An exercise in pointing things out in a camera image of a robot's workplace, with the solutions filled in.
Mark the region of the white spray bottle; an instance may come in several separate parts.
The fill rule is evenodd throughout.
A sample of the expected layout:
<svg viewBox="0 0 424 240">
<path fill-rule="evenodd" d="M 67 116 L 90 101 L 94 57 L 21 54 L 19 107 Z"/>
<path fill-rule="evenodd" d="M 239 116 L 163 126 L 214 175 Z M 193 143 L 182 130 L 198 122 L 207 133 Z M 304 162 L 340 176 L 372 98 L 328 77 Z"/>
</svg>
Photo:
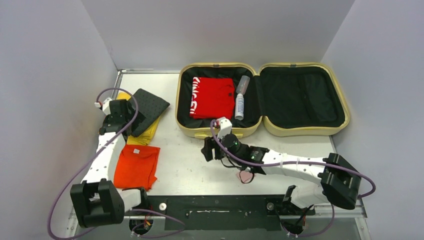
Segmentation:
<svg viewBox="0 0 424 240">
<path fill-rule="evenodd" d="M 242 121 L 244 119 L 244 95 L 238 93 L 235 99 L 234 118 Z"/>
</svg>

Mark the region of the dark grey dotted cloth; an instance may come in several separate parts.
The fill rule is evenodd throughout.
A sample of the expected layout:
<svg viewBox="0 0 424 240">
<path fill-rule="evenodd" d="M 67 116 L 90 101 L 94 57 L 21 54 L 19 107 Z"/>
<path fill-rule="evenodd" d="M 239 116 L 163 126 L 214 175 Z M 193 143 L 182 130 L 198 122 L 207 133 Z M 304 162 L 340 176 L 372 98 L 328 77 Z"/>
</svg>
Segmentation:
<svg viewBox="0 0 424 240">
<path fill-rule="evenodd" d="M 138 104 L 138 114 L 131 125 L 131 136 L 139 137 L 165 112 L 170 103 L 142 88 L 130 98 L 132 104 L 134 100 Z"/>
</svg>

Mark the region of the red printed t-shirt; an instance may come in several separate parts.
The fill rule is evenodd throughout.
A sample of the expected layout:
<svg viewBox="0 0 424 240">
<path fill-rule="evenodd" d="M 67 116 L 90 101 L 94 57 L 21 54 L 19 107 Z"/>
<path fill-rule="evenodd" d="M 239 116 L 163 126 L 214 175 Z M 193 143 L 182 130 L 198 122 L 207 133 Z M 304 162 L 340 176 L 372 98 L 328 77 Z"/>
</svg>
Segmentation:
<svg viewBox="0 0 424 240">
<path fill-rule="evenodd" d="M 193 77 L 189 116 L 193 119 L 231 119 L 235 107 L 231 78 Z"/>
</svg>

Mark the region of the clear plastic cup bottle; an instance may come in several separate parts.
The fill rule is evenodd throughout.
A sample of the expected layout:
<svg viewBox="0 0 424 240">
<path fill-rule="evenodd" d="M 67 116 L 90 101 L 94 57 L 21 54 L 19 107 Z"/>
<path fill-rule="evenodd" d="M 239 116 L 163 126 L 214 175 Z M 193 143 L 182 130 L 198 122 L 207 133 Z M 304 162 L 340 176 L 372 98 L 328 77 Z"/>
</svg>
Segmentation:
<svg viewBox="0 0 424 240">
<path fill-rule="evenodd" d="M 236 93 L 237 94 L 244 95 L 246 93 L 247 88 L 249 86 L 250 79 L 251 78 L 249 76 L 247 76 L 247 75 L 242 75 L 241 76 L 240 81 L 239 81 L 239 83 L 237 85 L 237 88 L 236 88 Z"/>
</svg>

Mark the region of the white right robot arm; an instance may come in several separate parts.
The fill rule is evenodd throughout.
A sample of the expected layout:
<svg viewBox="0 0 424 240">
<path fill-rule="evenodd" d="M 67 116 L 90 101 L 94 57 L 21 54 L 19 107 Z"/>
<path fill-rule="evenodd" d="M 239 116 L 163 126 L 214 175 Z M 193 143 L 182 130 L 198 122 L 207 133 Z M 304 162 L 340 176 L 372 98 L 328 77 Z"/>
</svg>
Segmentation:
<svg viewBox="0 0 424 240">
<path fill-rule="evenodd" d="M 306 187 L 291 185 L 287 188 L 282 202 L 289 214 L 322 203 L 345 210 L 356 207 L 362 178 L 337 153 L 315 158 L 290 155 L 241 143 L 232 133 L 221 139 L 206 137 L 201 153 L 208 162 L 227 157 L 237 162 L 242 170 L 254 174 L 282 175 L 310 182 Z"/>
</svg>

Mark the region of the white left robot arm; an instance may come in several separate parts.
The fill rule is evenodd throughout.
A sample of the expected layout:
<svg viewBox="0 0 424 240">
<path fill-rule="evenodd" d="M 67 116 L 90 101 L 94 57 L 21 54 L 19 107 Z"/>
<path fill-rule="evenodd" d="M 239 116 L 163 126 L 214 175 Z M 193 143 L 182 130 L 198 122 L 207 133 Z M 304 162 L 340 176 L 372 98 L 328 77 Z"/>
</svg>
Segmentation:
<svg viewBox="0 0 424 240">
<path fill-rule="evenodd" d="M 120 224 L 130 210 L 143 215 L 151 206 L 144 187 L 122 189 L 114 185 L 116 167 L 133 131 L 132 125 L 145 119 L 137 101 L 107 98 L 95 105 L 105 114 L 98 147 L 81 183 L 70 188 L 73 208 L 82 228 Z"/>
</svg>

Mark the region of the yellow folded t-shirt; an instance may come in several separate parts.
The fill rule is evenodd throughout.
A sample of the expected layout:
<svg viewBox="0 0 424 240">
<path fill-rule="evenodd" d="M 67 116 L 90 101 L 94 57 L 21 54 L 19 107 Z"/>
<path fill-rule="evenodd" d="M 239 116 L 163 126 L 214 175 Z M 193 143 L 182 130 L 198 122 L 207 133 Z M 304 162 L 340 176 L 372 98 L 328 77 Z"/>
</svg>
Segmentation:
<svg viewBox="0 0 424 240">
<path fill-rule="evenodd" d="M 154 135 L 157 131 L 161 116 L 140 136 L 128 136 L 126 144 L 127 145 L 137 145 L 137 146 L 147 146 L 151 143 Z"/>
</svg>

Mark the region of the pink square sponge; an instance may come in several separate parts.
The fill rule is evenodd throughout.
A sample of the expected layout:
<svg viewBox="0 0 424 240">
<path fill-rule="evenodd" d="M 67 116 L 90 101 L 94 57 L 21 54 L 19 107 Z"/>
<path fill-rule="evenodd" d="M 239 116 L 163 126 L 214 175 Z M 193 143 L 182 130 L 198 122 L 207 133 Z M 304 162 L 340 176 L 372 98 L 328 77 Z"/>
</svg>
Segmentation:
<svg viewBox="0 0 424 240">
<path fill-rule="evenodd" d="M 237 178 L 240 180 L 240 182 L 242 184 L 250 184 L 254 178 L 255 178 L 255 174 L 248 172 L 248 171 L 244 171 L 244 170 L 240 170 L 237 174 L 236 174 Z"/>
</svg>

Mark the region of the orange folded t-shirt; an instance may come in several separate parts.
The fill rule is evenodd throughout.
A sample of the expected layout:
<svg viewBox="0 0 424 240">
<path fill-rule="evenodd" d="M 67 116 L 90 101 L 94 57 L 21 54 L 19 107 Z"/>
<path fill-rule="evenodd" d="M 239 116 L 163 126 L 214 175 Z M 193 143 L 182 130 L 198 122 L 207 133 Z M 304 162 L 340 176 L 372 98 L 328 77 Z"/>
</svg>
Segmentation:
<svg viewBox="0 0 424 240">
<path fill-rule="evenodd" d="M 150 190 L 157 180 L 160 148 L 146 145 L 125 145 L 114 173 L 113 184 L 119 189 Z"/>
</svg>

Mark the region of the yellow open suitcase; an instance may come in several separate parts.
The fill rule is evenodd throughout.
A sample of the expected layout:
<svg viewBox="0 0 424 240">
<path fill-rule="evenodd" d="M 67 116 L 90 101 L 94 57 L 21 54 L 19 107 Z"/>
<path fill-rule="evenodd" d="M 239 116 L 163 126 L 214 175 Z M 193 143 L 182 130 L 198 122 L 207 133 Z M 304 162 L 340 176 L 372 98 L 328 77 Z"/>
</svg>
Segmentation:
<svg viewBox="0 0 424 240">
<path fill-rule="evenodd" d="M 264 124 L 277 137 L 332 136 L 351 120 L 343 90 L 333 71 L 319 62 L 270 62 L 255 70 L 241 62 L 197 62 L 179 73 L 175 120 L 189 137 L 204 139 L 216 129 L 211 118 L 189 115 L 194 77 L 228 78 L 237 86 L 242 76 L 250 79 L 244 95 L 244 118 L 232 119 L 237 137 L 252 135 Z"/>
</svg>

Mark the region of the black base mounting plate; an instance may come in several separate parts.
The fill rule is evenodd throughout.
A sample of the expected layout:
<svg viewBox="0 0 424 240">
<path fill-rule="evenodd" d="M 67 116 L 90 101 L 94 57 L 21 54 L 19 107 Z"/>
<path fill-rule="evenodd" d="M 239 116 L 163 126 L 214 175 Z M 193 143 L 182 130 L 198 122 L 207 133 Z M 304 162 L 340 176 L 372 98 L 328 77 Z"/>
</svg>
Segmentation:
<svg viewBox="0 0 424 240">
<path fill-rule="evenodd" d="M 280 231 L 282 223 L 302 224 L 300 217 L 315 215 L 314 209 L 297 208 L 284 195 L 159 195 L 148 197 L 149 209 L 181 222 L 165 220 L 166 230 L 250 230 Z"/>
</svg>

